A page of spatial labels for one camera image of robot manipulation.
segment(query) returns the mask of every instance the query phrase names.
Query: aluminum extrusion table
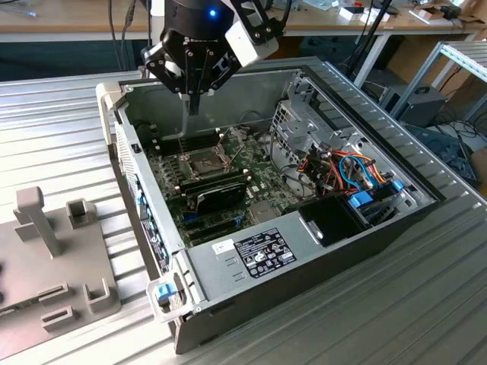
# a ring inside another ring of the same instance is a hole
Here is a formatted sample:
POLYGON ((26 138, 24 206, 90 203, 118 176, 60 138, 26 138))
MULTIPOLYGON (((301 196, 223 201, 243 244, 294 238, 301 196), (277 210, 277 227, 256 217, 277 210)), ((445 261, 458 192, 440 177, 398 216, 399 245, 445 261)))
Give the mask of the aluminum extrusion table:
MULTIPOLYGON (((168 327, 152 321, 147 273, 110 168, 94 96, 99 82, 138 75, 0 84, 1 221, 11 219, 19 186, 40 185, 47 208, 79 196, 95 202, 123 302, 117 314, 9 357, 5 364, 487 361, 487 203, 332 66, 305 58, 258 67, 303 64, 332 85, 447 201, 380 255, 179 356, 168 327)), ((323 111, 334 120, 343 118, 330 105, 323 111)))
MULTIPOLYGON (((423 66, 419 69, 418 73, 412 79, 404 94, 391 110, 390 115, 392 117, 397 117, 399 115, 399 112, 406 105, 411 94, 420 85, 421 80, 427 75, 427 73, 433 67, 433 64, 440 58, 441 55, 448 57, 450 59, 450 63, 457 64, 460 67, 465 68, 477 78, 487 83, 487 42, 439 42, 431 52, 430 56, 426 59, 423 66)), ((438 75, 437 80, 442 80, 444 76, 446 76, 446 72, 448 72, 450 69, 450 65, 445 67, 444 71, 438 75)), ((485 104, 485 102, 487 102, 487 94, 484 95, 466 114, 465 120, 471 120, 471 118, 485 104)))

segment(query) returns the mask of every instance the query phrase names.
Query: robotic arm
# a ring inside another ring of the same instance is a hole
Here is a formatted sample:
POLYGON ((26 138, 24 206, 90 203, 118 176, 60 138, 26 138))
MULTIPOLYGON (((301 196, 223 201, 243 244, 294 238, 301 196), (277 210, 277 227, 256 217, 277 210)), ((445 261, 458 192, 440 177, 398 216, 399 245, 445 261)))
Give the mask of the robotic arm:
POLYGON ((142 51, 145 67, 198 114, 202 94, 277 50, 289 10, 278 21, 260 0, 165 0, 161 41, 142 51))

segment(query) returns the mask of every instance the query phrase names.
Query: blue connector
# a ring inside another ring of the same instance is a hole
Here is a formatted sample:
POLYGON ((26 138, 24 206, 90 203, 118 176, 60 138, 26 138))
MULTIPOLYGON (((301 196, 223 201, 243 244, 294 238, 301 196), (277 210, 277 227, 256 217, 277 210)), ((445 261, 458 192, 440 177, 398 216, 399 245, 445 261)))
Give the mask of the blue connector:
POLYGON ((144 193, 142 190, 137 190, 137 196, 135 197, 135 203, 140 205, 142 203, 142 199, 144 198, 144 193))
POLYGON ((368 192, 358 192, 352 195, 352 197, 350 198, 350 202, 356 208, 360 208, 362 205, 366 205, 373 201, 373 198, 368 192))
POLYGON ((157 300, 166 300, 177 293, 177 287, 175 283, 164 283, 158 286, 156 293, 157 300))
POLYGON ((404 189, 404 184, 399 180, 394 180, 393 187, 395 190, 397 190, 397 192, 400 192, 401 190, 404 189))

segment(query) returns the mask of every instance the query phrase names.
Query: wooden desk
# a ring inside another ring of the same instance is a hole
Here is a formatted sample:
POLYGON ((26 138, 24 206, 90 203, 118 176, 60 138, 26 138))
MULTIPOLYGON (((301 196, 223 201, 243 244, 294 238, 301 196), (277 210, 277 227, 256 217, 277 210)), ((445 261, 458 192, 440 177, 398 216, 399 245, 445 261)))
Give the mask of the wooden desk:
MULTIPOLYGON (((390 19, 388 22, 381 23, 376 34, 459 34, 475 33, 485 29, 485 24, 461 24, 460 21, 433 21, 428 25, 409 13, 410 8, 400 8, 400 14, 390 19)), ((269 16, 282 17, 282 10, 272 9, 269 16)), ((292 11, 286 27, 287 36, 302 35, 353 35, 360 34, 364 28, 361 21, 347 21, 339 16, 338 8, 331 8, 322 11, 308 4, 301 4, 301 10, 292 11)))
MULTIPOLYGON (((107 0, 31 0, 31 11, 37 18, 26 17, 0 11, 0 42, 45 42, 56 40, 110 40, 107 0)), ((113 0, 113 21, 117 39, 123 28, 125 13, 130 0, 113 0)), ((345 36, 359 35, 364 24, 360 21, 348 22, 340 17, 336 8, 321 11, 303 4, 302 10, 293 11, 286 27, 286 36, 345 36)), ((282 11, 272 9, 271 17, 282 17, 282 11)), ((466 40, 474 40, 485 29, 484 24, 454 24, 450 21, 435 21, 427 25, 401 9, 398 17, 383 23, 377 30, 379 36, 355 79, 361 87, 377 57, 394 34, 467 34, 466 40)), ((147 38, 147 12, 137 1, 132 26, 126 39, 147 38)), ((433 83, 437 86, 447 74, 444 69, 433 83)))
MULTIPOLYGON (((361 87, 372 67, 374 66, 380 52, 384 49, 388 39, 392 35, 408 34, 466 34, 465 40, 475 40, 480 32, 487 28, 486 24, 463 24, 459 20, 432 21, 430 25, 420 21, 409 13, 409 8, 400 8, 399 15, 382 23, 376 34, 377 39, 368 53, 360 71, 355 78, 354 84, 361 87)), ((281 18, 282 10, 272 9, 269 14, 273 17, 281 18)), ((339 16, 337 8, 321 11, 307 4, 301 5, 300 11, 293 11, 289 17, 286 27, 286 36, 351 36, 359 35, 364 29, 364 23, 360 21, 347 21, 339 16)), ((438 87, 450 72, 453 63, 439 73, 432 85, 438 87)))
MULTIPOLYGON (((107 0, 30 0, 37 17, 0 10, 0 42, 110 40, 107 0)), ((113 0, 113 26, 121 37, 130 0, 113 0)), ((147 39, 147 12, 137 0, 127 39, 147 39)))

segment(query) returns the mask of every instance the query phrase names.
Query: power supply label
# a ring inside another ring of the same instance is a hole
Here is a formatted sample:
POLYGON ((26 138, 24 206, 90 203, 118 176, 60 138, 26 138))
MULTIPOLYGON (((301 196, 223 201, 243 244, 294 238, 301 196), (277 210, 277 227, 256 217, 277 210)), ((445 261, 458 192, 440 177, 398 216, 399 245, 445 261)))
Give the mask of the power supply label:
POLYGON ((296 256, 277 228, 236 242, 234 247, 252 278, 260 278, 296 261, 296 256))

